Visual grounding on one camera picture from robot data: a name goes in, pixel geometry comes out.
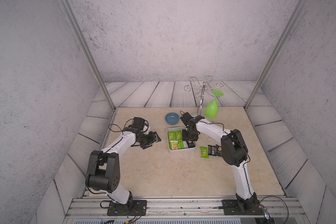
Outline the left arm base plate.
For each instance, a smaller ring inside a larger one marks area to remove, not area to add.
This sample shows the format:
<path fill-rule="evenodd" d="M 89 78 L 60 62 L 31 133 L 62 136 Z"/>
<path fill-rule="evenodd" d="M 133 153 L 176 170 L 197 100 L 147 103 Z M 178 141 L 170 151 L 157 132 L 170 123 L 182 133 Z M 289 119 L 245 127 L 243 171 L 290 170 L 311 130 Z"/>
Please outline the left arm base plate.
<path fill-rule="evenodd" d="M 107 216 L 145 216 L 147 200 L 131 200 L 127 204 L 110 202 Z"/>

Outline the yellow-green cookie packet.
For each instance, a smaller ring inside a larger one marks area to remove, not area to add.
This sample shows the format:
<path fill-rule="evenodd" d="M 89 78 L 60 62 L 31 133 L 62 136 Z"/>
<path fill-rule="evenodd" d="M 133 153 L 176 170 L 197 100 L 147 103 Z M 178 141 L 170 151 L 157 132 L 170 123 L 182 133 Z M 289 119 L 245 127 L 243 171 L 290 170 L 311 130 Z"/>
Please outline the yellow-green cookie packet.
<path fill-rule="evenodd" d="M 177 150 L 179 146 L 179 141 L 170 141 L 170 150 Z"/>

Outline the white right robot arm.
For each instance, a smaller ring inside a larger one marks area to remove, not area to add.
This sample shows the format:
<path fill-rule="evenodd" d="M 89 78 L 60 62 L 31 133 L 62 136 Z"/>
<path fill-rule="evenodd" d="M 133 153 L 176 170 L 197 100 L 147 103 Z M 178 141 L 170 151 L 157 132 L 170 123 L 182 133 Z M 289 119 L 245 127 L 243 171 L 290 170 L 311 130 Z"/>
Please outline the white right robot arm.
<path fill-rule="evenodd" d="M 204 133 L 220 142 L 222 158 L 233 171 L 237 210 L 246 214 L 259 204 L 248 174 L 247 163 L 250 157 L 241 132 L 238 129 L 225 129 L 222 123 L 211 123 L 201 115 L 193 117 L 188 112 L 181 112 L 180 120 L 185 125 L 183 140 L 197 141 L 199 135 Z"/>

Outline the black cookie packet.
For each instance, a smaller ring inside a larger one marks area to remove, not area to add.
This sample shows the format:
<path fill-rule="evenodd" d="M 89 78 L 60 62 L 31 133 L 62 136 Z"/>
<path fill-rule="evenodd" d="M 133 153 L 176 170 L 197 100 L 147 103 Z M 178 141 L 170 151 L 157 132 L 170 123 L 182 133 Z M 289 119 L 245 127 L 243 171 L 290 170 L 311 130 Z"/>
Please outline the black cookie packet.
<path fill-rule="evenodd" d="M 217 155 L 217 148 L 216 146 L 209 145 L 208 146 L 208 155 L 216 156 Z"/>
<path fill-rule="evenodd" d="M 187 148 L 193 148 L 196 146 L 194 141 L 186 141 L 186 143 L 187 143 Z"/>
<path fill-rule="evenodd" d="M 216 145 L 216 156 L 222 157 L 222 148 L 219 145 Z"/>

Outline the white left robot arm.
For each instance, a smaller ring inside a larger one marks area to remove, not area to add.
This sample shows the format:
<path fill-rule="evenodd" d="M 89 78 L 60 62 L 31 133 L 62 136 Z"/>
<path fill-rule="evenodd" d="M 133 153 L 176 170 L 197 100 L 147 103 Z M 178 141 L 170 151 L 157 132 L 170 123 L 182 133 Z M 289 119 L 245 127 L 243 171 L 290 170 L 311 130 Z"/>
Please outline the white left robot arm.
<path fill-rule="evenodd" d="M 140 117 L 130 119 L 132 124 L 120 128 L 109 125 L 118 138 L 108 147 L 90 154 L 85 185 L 92 194 L 105 194 L 114 203 L 131 207 L 133 195 L 120 184 L 120 158 L 131 147 L 147 149 L 161 139 L 157 132 L 150 131 L 149 122 Z"/>

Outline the green cookie packet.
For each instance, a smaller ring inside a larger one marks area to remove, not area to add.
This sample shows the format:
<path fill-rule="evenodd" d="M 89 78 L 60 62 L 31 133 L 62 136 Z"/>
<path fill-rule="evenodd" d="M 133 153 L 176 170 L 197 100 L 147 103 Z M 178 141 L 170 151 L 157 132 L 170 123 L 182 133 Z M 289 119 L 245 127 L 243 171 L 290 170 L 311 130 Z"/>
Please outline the green cookie packet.
<path fill-rule="evenodd" d="M 169 141 L 176 141 L 175 131 L 168 132 L 168 140 Z"/>
<path fill-rule="evenodd" d="M 209 158 L 209 150 L 207 147 L 200 147 L 201 158 Z"/>

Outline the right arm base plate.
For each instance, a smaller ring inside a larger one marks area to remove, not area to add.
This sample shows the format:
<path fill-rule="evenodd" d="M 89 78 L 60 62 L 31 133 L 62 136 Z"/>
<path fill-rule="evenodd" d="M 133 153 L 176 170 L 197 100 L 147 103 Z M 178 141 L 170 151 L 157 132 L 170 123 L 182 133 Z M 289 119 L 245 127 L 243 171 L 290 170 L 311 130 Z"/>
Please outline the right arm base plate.
<path fill-rule="evenodd" d="M 264 210 L 253 201 L 222 200 L 224 215 L 264 216 Z"/>

